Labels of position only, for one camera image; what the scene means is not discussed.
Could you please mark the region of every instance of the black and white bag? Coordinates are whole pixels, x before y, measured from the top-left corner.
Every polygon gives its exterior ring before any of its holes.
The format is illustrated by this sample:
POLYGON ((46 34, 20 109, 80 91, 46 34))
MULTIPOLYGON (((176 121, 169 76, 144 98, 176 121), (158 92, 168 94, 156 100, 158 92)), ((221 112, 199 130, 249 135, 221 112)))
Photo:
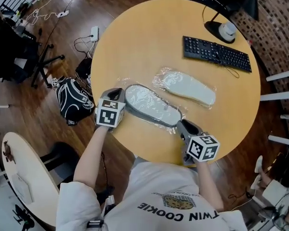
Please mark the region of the black and white bag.
POLYGON ((58 84, 56 94, 60 113, 68 125, 76 125, 78 121, 92 114, 94 104, 76 80, 61 78, 58 84))

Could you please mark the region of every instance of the brick wall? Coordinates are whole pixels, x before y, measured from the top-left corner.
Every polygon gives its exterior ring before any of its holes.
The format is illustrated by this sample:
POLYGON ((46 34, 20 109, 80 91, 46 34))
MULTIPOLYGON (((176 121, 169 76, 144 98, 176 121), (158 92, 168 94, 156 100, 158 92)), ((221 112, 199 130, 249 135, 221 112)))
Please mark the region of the brick wall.
MULTIPOLYGON (((270 75, 289 70, 289 0, 258 0, 259 21, 240 11, 232 16, 264 62, 270 75)), ((289 90, 289 78, 276 80, 277 91, 289 90)), ((289 100, 282 100, 289 114, 289 100)))

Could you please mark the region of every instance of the cookie graphic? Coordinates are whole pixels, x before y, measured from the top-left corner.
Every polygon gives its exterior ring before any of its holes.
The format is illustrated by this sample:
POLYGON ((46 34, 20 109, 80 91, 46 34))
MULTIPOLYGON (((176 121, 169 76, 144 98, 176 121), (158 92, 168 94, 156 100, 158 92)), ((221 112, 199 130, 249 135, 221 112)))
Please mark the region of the cookie graphic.
POLYGON ((165 199, 166 203, 169 204, 172 208, 179 208, 182 205, 181 201, 179 201, 173 197, 165 196, 164 199, 165 199))
POLYGON ((180 210, 189 210, 193 208, 193 204, 189 201, 181 201, 181 206, 178 207, 180 210))

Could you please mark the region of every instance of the shoe insole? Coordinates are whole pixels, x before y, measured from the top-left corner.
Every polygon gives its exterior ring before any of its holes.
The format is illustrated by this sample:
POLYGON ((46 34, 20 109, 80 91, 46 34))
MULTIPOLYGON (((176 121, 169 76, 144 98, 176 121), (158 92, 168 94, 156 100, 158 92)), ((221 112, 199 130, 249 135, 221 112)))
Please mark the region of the shoe insole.
POLYGON ((161 85, 175 95, 194 99, 208 106, 215 103, 215 92, 185 73, 167 72, 161 81, 161 85))
POLYGON ((140 84, 130 85, 125 89, 125 103, 126 110, 132 115, 166 127, 175 127, 182 119, 178 108, 140 84))

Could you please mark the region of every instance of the round wooden table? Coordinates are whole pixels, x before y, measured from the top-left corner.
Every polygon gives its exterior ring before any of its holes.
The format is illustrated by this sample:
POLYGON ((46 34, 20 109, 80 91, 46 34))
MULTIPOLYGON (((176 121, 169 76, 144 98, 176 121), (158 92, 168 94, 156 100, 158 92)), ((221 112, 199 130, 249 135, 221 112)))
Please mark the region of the round wooden table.
MULTIPOLYGON (((260 101, 258 66, 249 44, 238 31, 227 45, 204 27, 204 5, 189 0, 151 0, 138 4, 116 18, 107 28, 95 50, 91 81, 96 101, 101 94, 118 86, 118 79, 130 78, 153 90, 172 104, 188 109, 186 119, 199 125, 221 143, 215 160, 235 149, 247 135, 260 101), (183 57, 183 36, 205 39, 230 46, 249 55, 252 73, 237 70, 235 78, 226 68, 183 57), (154 88, 154 75, 171 67, 216 87, 216 102, 209 110, 192 100, 154 88)), ((216 11, 206 8, 204 21, 216 11)), ((215 21, 226 22, 219 15, 215 21)), ((183 142, 175 134, 125 112, 115 138, 134 154, 154 162, 182 164, 183 142)))
POLYGON ((33 202, 23 204, 43 222, 55 227, 56 212, 59 199, 59 189, 47 168, 35 153, 31 145, 19 134, 9 132, 2 141, 2 152, 5 151, 3 142, 7 141, 15 162, 7 162, 2 154, 5 172, 10 184, 15 190, 12 175, 18 174, 29 186, 33 202))

